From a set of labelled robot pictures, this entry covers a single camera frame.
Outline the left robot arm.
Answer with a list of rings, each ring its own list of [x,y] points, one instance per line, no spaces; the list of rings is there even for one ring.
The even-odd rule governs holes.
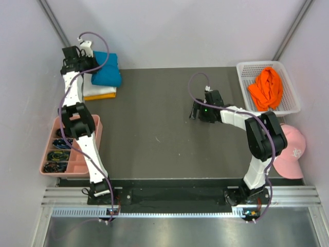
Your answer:
[[[84,74],[100,69],[90,48],[77,46],[65,47],[63,65],[60,73],[65,83],[64,96],[60,101],[59,118],[63,139],[70,135],[78,147],[89,172],[89,196],[100,198],[105,204],[116,200],[116,191],[112,188],[108,173],[104,168],[96,144],[96,124],[83,101]]]

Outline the blue t shirt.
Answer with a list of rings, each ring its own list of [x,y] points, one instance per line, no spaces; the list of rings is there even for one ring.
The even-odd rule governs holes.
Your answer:
[[[93,85],[97,86],[121,86],[122,78],[119,71],[117,54],[109,54],[106,64],[92,75],[91,82]]]

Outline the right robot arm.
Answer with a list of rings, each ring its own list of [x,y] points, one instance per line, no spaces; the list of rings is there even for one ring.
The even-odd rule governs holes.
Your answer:
[[[189,118],[208,123],[220,122],[246,132],[251,161],[236,189],[224,191],[228,204],[253,203],[263,192],[275,158],[287,147],[287,139],[276,114],[255,114],[234,105],[225,105],[218,90],[205,89],[204,99],[193,99]]]

